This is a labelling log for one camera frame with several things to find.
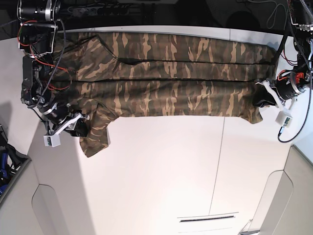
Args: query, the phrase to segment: camouflage shirt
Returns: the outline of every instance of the camouflage shirt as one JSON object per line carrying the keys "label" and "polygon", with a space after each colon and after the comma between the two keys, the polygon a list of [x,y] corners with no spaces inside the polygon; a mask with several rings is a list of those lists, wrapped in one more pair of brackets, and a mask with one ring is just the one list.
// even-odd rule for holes
{"label": "camouflage shirt", "polygon": [[[262,120],[252,99],[255,79],[274,78],[276,51],[203,37],[124,32],[67,34],[61,67],[72,77],[60,93],[89,114],[81,138],[87,157],[108,147],[107,126],[118,117],[209,115]],[[60,50],[63,39],[57,39]],[[68,80],[59,71],[56,81]],[[55,82],[62,86],[67,82]]]}

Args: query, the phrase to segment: camouflage garment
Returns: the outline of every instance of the camouflage garment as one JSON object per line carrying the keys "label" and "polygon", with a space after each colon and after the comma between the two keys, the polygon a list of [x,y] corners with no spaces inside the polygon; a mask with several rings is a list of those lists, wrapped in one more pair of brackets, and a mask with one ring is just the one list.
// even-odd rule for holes
{"label": "camouflage garment", "polygon": [[[60,97],[89,114],[87,157],[108,147],[118,117],[209,115],[258,123],[255,79],[274,78],[268,46],[153,33],[68,33],[61,66],[72,85]],[[57,39],[57,49],[63,39]],[[55,80],[68,80],[64,71]],[[64,86],[66,82],[56,82]]]}

